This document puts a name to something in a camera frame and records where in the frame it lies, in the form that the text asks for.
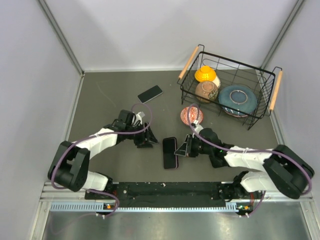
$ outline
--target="blue plate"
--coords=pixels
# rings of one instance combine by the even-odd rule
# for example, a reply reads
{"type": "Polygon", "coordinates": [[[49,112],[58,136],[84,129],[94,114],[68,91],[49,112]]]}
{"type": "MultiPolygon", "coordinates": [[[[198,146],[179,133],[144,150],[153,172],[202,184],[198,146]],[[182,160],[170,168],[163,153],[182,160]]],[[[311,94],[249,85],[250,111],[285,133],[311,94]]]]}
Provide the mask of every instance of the blue plate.
{"type": "MultiPolygon", "coordinates": [[[[256,95],[250,90],[250,88],[241,85],[227,86],[221,90],[219,94],[219,103],[228,106],[233,109],[237,109],[241,112],[251,114],[257,107],[258,101],[256,95]]],[[[228,114],[235,117],[245,117],[239,111],[232,110],[227,107],[222,107],[228,114]]]]}

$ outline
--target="black wire basket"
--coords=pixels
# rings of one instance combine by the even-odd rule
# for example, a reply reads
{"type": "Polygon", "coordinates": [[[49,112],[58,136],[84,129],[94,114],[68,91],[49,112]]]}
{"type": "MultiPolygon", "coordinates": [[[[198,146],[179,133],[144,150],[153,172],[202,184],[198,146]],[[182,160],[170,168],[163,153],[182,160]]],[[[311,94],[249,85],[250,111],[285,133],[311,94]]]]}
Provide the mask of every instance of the black wire basket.
{"type": "Polygon", "coordinates": [[[219,114],[219,116],[222,114],[225,116],[229,116],[230,118],[241,122],[242,125],[246,125],[247,129],[249,130],[259,119],[262,119],[266,115],[268,106],[268,116],[274,109],[281,78],[282,68],[280,67],[275,67],[272,72],[267,71],[262,68],[245,64],[243,62],[205,52],[205,46],[199,44],[194,49],[191,57],[180,73],[177,83],[180,84],[180,89],[182,91],[181,104],[183,104],[184,101],[196,103],[200,108],[216,112],[219,114]],[[202,47],[203,50],[197,54],[199,47],[202,47]],[[257,99],[255,110],[252,112],[243,112],[239,109],[235,109],[219,103],[218,98],[212,101],[195,94],[196,87],[199,84],[199,82],[195,78],[195,73],[202,66],[209,66],[215,70],[216,75],[220,79],[220,88],[218,90],[219,93],[223,88],[231,85],[241,85],[249,88],[254,93],[257,99]],[[278,74],[275,90],[271,99],[276,77],[274,73],[275,69],[280,69],[281,71],[278,74]],[[241,113],[241,117],[230,115],[230,113],[224,111],[223,108],[241,113]]]}

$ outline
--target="black smartphone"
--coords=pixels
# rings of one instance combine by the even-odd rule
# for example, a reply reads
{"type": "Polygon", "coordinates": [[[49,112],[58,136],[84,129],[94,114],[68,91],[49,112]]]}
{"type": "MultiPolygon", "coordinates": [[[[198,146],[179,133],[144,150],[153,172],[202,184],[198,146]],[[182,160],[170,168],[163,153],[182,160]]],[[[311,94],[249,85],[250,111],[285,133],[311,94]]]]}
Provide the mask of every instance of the black smartphone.
{"type": "Polygon", "coordinates": [[[162,140],[164,169],[176,169],[179,167],[178,156],[175,155],[176,150],[177,150],[177,139],[174,136],[164,138],[162,140]]]}
{"type": "Polygon", "coordinates": [[[158,85],[155,85],[147,91],[144,91],[143,93],[139,94],[138,99],[141,103],[145,104],[146,102],[149,102],[151,99],[154,99],[162,93],[163,91],[161,90],[161,88],[158,85]]]}

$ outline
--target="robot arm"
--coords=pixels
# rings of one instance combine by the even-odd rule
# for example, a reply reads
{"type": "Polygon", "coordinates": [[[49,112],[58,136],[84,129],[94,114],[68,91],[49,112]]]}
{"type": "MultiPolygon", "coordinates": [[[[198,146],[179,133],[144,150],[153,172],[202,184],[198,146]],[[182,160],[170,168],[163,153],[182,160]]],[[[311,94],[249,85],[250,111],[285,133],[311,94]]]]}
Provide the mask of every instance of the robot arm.
{"type": "MultiPolygon", "coordinates": [[[[298,199],[302,195],[308,181],[291,162],[269,152],[247,152],[252,149],[223,143],[211,128],[203,128],[197,121],[192,126],[207,141],[230,151],[220,150],[205,143],[196,135],[188,134],[184,143],[175,152],[176,155],[194,158],[199,154],[206,154],[209,155],[214,168],[245,167],[258,170],[258,172],[244,171],[236,176],[228,189],[220,190],[224,199],[228,199],[233,193],[242,198],[255,191],[279,191],[292,199],[298,199]]],[[[273,150],[295,160],[310,178],[314,176],[314,170],[287,146],[278,145],[273,150]]]]}
{"type": "MultiPolygon", "coordinates": [[[[89,161],[103,150],[110,148],[124,141],[133,140],[138,148],[152,148],[152,143],[158,143],[150,127],[145,131],[122,135],[105,134],[109,132],[136,132],[145,128],[148,123],[143,123],[143,112],[134,114],[131,111],[121,110],[119,117],[112,124],[104,126],[97,133],[91,135],[87,140],[76,144],[62,160],[54,181],[63,187],[77,192],[80,189],[95,189],[105,191],[112,187],[113,181],[110,177],[97,172],[89,171],[89,161]]],[[[48,178],[51,180],[56,165],[72,142],[63,141],[54,156],[53,162],[48,171],[48,178]]]]}

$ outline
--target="metal panel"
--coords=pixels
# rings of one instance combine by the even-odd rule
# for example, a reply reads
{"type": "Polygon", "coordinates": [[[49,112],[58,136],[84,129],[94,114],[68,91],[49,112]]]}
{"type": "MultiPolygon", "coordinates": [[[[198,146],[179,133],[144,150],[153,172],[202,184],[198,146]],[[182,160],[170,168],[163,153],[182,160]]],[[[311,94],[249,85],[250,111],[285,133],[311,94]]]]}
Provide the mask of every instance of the metal panel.
{"type": "Polygon", "coordinates": [[[313,240],[320,239],[319,216],[315,202],[301,202],[301,208],[311,238],[313,240]]]}
{"type": "Polygon", "coordinates": [[[50,212],[43,240],[311,240],[299,202],[264,203],[252,217],[235,213],[116,213],[105,220],[83,212],[50,212]],[[52,234],[50,229],[60,234],[52,234]]]}
{"type": "Polygon", "coordinates": [[[42,239],[42,236],[45,231],[48,215],[50,212],[50,208],[51,208],[50,202],[39,202],[29,240],[42,239]]]}

